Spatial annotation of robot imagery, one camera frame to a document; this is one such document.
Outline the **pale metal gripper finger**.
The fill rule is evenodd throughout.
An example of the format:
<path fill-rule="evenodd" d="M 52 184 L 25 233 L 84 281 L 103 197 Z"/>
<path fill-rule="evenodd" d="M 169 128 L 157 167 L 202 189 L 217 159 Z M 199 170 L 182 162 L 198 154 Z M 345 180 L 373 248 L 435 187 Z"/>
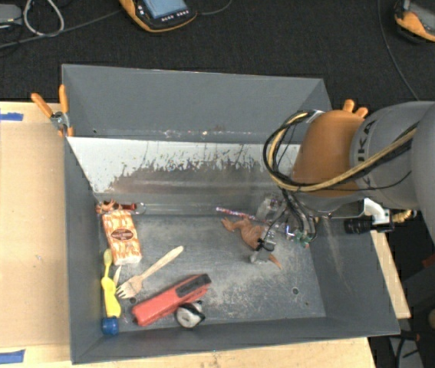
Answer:
<path fill-rule="evenodd" d="M 249 256 L 249 260 L 252 264 L 264 263 L 270 261 L 272 253 L 275 250 L 276 240 L 269 234 L 269 232 L 263 232 L 262 236 L 258 238 L 256 247 L 253 249 L 253 253 Z"/>
<path fill-rule="evenodd" d="M 280 200 L 274 196 L 266 196 L 256 210 L 255 217 L 260 222 L 269 222 L 274 219 Z"/>

